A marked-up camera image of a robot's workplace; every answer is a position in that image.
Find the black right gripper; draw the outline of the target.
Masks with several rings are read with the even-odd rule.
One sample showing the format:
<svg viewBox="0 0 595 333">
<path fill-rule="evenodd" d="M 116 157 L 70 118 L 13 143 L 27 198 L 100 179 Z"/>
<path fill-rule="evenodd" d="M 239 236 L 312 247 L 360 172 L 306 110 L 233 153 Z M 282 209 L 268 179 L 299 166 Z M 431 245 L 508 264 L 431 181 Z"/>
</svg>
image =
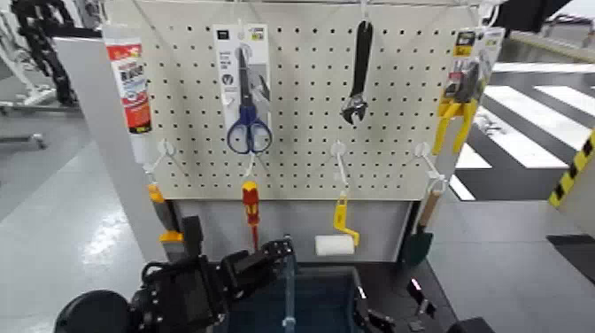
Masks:
<svg viewBox="0 0 595 333">
<path fill-rule="evenodd" d="M 369 310 L 367 295 L 361 286 L 357 286 L 354 291 L 353 320 L 357 327 L 365 333 L 371 333 L 370 324 L 382 333 L 394 333 L 396 323 L 388 315 L 382 314 L 373 309 Z"/>
</svg>

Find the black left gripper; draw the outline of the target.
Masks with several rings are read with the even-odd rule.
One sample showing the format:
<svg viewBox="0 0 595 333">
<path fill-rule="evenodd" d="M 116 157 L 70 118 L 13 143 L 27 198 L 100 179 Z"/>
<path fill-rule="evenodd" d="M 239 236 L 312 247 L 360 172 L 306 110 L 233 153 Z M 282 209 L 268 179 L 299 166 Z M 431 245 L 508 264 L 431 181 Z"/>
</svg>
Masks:
<svg viewBox="0 0 595 333">
<path fill-rule="evenodd" d="M 287 261 L 295 254 L 290 238 L 267 242 L 260 251 L 246 250 L 232 253 L 219 264 L 220 287 L 227 300 L 249 297 L 257 289 L 266 287 L 285 276 Z"/>
</svg>

